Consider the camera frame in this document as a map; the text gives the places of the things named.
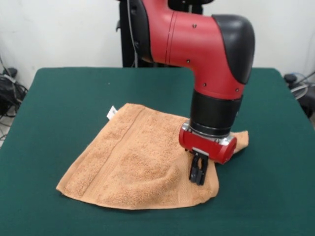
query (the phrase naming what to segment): black stand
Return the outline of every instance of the black stand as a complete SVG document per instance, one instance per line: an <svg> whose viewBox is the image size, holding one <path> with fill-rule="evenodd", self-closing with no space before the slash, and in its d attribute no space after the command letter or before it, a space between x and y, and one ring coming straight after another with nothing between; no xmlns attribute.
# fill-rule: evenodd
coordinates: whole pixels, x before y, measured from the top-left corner
<svg viewBox="0 0 315 236"><path fill-rule="evenodd" d="M192 12L200 15L203 13L202 5L188 5L185 1L168 0L168 5L171 9L177 11ZM138 57L136 58L129 29L127 0L120 0L119 12L120 21L116 30L120 29L121 32L123 67L134 67L136 64L135 60L138 62L137 67L170 67L160 63L148 63Z"/></svg>

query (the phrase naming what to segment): table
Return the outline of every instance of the table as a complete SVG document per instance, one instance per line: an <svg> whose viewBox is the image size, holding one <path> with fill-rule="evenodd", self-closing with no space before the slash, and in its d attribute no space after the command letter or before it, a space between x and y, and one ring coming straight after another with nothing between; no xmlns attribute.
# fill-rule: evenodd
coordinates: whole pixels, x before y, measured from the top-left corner
<svg viewBox="0 0 315 236"><path fill-rule="evenodd" d="M189 116L185 68L43 68L0 150L0 235L314 235L315 132L279 72L255 68L233 131L249 147L217 166L216 198L196 207L100 208L55 190L125 103Z"/></svg>

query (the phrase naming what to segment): towel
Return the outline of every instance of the towel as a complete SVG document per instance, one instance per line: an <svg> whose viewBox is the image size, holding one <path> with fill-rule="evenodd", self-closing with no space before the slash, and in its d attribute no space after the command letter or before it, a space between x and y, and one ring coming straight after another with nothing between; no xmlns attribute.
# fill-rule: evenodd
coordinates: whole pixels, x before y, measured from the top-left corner
<svg viewBox="0 0 315 236"><path fill-rule="evenodd" d="M192 155L178 141L187 118L125 104L73 162L57 185L69 198L101 207L140 210L192 207L215 197L219 180L209 160L203 186L189 180ZM248 132L237 137L238 152Z"/></svg>

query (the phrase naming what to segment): black cable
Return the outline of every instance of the black cable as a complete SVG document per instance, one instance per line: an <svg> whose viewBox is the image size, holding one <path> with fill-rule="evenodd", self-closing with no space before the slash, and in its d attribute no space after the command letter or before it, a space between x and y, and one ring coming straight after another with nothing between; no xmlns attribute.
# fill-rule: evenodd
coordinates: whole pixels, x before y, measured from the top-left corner
<svg viewBox="0 0 315 236"><path fill-rule="evenodd" d="M27 92L28 89L14 78L0 74L0 116L15 117ZM11 108L15 114L8 114Z"/></svg>
<svg viewBox="0 0 315 236"><path fill-rule="evenodd" d="M305 76L302 80L297 81L296 84L307 80L308 78L312 77L313 75L315 75L315 71L313 71L313 72L312 72L311 74L309 74L308 76Z"/></svg>
<svg viewBox="0 0 315 236"><path fill-rule="evenodd" d="M0 141L2 141L2 139L5 138L5 137L6 137L6 134L2 135L2 136L0 137Z"/></svg>
<svg viewBox="0 0 315 236"><path fill-rule="evenodd" d="M11 127L11 125L8 125L8 124L2 123L2 122L0 122L0 125L6 126L6 127Z"/></svg>
<svg viewBox="0 0 315 236"><path fill-rule="evenodd" d="M10 71L4 66L3 61L2 61L2 58L1 58L1 55L0 55L0 63L1 63L1 65L2 65L2 67L5 69L5 71L8 73L8 75L9 75L10 77L12 77Z"/></svg>

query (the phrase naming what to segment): black cylindrical joint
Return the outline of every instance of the black cylindrical joint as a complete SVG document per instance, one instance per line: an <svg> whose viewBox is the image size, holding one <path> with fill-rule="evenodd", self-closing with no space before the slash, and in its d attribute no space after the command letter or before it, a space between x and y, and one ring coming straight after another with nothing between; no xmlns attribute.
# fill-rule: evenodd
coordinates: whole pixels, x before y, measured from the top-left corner
<svg viewBox="0 0 315 236"><path fill-rule="evenodd" d="M228 136L242 99L223 100L194 90L190 109L190 127L209 137Z"/></svg>

